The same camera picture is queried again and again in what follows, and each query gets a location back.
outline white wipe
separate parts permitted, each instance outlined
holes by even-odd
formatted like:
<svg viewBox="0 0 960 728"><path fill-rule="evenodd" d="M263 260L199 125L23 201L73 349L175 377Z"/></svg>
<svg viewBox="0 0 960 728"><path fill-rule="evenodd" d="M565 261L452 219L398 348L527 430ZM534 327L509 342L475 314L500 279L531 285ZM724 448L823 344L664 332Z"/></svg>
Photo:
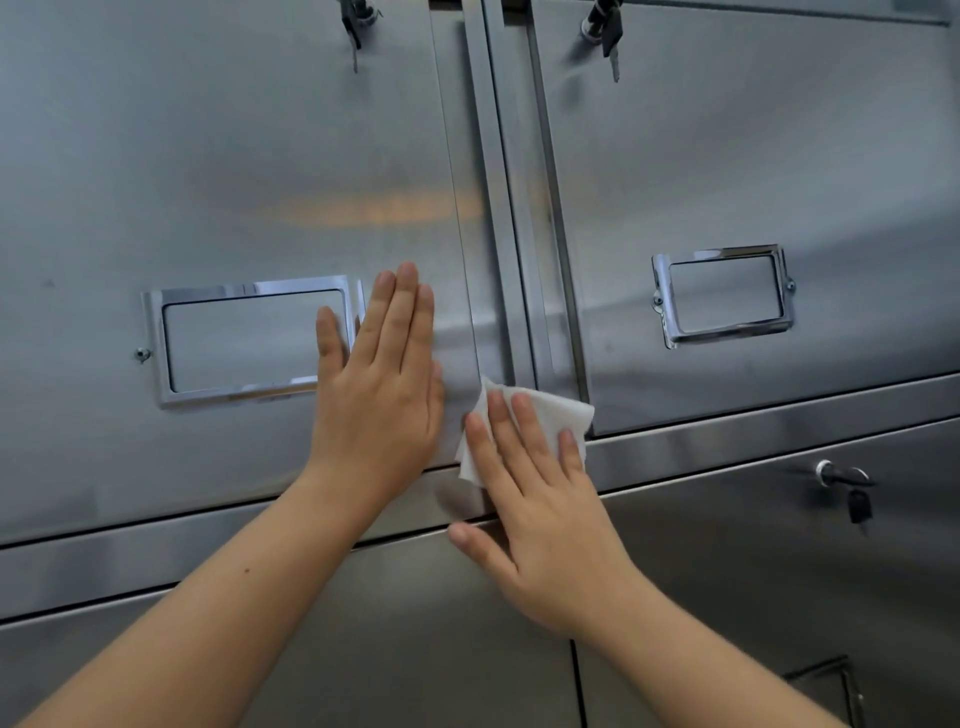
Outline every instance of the white wipe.
<svg viewBox="0 0 960 728"><path fill-rule="evenodd" d="M507 408L510 410L510 416L514 418L514 406L511 398L517 392L526 392L530 395L530 400L534 404L534 410L537 412L537 418L540 420L540 427L543 428L543 434L546 436L547 445L550 451L556 457L560 450L558 438L562 430L568 429L573 433L577 440L577 448L580 450L580 457L587 460L587 443L584 436L593 422L593 405L584 404L577 400L568 400L557 395L548 395L546 392L538 392L533 389L524 389L523 387L506 387L503 384L494 384L485 376L482 379L483 388L480 392L480 399L477 401L473 411L483 418L487 431L490 430L490 418L487 415L487 393L500 390L507 401ZM470 455L470 449L467 445L467 435L460 438L460 447L457 448L457 461L460 463L460 477L469 480L474 485L484 487L480 474L473 465L473 457Z"/></svg>

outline forearm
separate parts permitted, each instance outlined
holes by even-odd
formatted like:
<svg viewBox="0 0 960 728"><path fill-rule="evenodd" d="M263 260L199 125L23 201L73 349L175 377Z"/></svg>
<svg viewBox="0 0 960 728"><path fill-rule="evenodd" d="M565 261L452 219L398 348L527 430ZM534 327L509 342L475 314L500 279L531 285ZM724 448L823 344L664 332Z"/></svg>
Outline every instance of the forearm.
<svg viewBox="0 0 960 728"><path fill-rule="evenodd" d="M612 599L590 639L670 728L842 725L639 572Z"/></svg>
<svg viewBox="0 0 960 728"><path fill-rule="evenodd" d="M23 728L235 725L366 526L370 509L315 485L292 486Z"/></svg>

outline person's left hand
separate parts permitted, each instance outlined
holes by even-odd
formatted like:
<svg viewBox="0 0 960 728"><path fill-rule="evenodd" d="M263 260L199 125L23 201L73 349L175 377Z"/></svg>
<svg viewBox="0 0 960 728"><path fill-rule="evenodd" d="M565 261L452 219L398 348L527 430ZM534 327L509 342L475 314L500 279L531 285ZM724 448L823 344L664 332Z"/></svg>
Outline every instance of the person's left hand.
<svg viewBox="0 0 960 728"><path fill-rule="evenodd" d="M417 266L376 278L349 359L333 311L317 314L317 414L301 481L372 520L433 457L444 414L432 360L434 299Z"/></svg>

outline person's right hand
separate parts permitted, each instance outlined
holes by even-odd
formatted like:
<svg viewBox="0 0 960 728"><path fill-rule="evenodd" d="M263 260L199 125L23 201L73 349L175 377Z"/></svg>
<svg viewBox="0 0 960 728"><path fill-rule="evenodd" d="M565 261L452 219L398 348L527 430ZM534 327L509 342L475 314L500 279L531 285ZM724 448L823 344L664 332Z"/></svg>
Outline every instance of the person's right hand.
<svg viewBox="0 0 960 728"><path fill-rule="evenodd" d="M496 448L474 414L467 418L467 439L510 556L468 523L453 523L450 541L527 617L592 642L610 606L645 579L613 529L570 432L561 435L558 461L527 395L513 398L519 432L500 392L490 394L488 405Z"/></svg>

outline vertical metal strip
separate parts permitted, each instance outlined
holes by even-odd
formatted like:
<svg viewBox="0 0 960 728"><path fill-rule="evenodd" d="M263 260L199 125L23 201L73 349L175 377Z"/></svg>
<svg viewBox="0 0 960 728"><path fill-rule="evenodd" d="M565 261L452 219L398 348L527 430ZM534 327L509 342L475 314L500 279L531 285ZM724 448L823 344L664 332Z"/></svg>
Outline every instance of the vertical metal strip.
<svg viewBox="0 0 960 728"><path fill-rule="evenodd" d="M503 24L503 7L500 0L482 0L482 6L492 71L493 92L496 100L497 121L513 214L516 254L519 259L527 325L530 331L530 346L533 351L534 373L538 388L545 392L551 392L557 388L557 377L553 367L553 357L550 353L549 329L543 303L543 289L540 283L540 266L537 262L537 250L534 241L533 213L527 197L527 180L523 155L519 147L519 112L516 104L516 90L510 76L509 56L505 41L506 30Z"/></svg>
<svg viewBox="0 0 960 728"><path fill-rule="evenodd" d="M493 239L496 243L500 287L507 319L507 336L510 339L514 384L518 387L535 389L538 383L531 353L533 337L527 326L523 281L520 277L520 264L517 257L511 190L507 181L507 168L504 162L496 92L493 87L491 51L488 45L482 2L483 0L464 0L463 3L470 77L473 81L477 126L480 130L484 174L487 178L487 195L490 201Z"/></svg>

